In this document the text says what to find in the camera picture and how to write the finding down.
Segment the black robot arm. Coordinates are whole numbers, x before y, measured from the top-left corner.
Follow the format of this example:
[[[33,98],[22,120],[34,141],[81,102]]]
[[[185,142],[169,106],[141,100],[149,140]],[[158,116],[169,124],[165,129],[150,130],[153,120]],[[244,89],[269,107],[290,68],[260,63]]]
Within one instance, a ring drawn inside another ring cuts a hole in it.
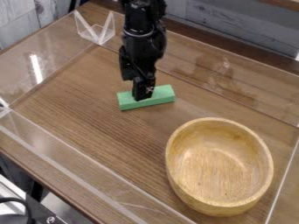
[[[162,18],[165,0],[122,0],[126,14],[123,44],[119,48],[119,65],[125,81],[133,81],[133,96],[139,102],[155,91],[155,63],[165,56],[166,28]]]

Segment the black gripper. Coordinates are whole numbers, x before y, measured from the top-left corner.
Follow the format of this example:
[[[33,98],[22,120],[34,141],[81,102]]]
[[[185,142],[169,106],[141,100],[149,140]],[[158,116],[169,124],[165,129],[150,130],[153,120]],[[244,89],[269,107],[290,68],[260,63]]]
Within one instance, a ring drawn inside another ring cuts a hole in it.
[[[166,27],[163,24],[154,24],[149,30],[141,30],[126,25],[122,40],[122,78],[125,81],[134,80],[133,96],[139,102],[151,98],[155,91],[155,63],[165,56]]]

